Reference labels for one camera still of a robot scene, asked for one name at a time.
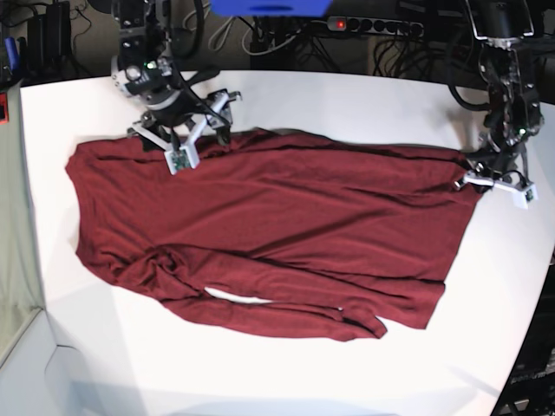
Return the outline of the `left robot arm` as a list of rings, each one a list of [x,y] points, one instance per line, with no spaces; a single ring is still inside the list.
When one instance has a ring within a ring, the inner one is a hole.
[[[525,209],[539,197],[529,178],[526,143],[544,125],[532,50],[525,42],[534,34],[531,14],[525,1],[466,1],[464,7],[473,38],[481,45],[477,66],[488,101],[465,101],[453,74],[446,74],[455,100],[486,115],[480,146],[466,155],[470,168],[454,185],[509,192],[514,205]]]

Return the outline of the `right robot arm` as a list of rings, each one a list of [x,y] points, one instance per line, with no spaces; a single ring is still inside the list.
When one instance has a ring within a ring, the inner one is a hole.
[[[231,104],[238,91],[223,88],[202,98],[193,86],[219,75],[215,68],[183,77],[173,53],[171,4],[168,1],[114,1],[119,25],[119,53],[111,63],[114,85],[144,107],[127,130],[147,150],[160,150],[171,174],[200,163],[197,142],[210,128],[218,143],[231,138]]]

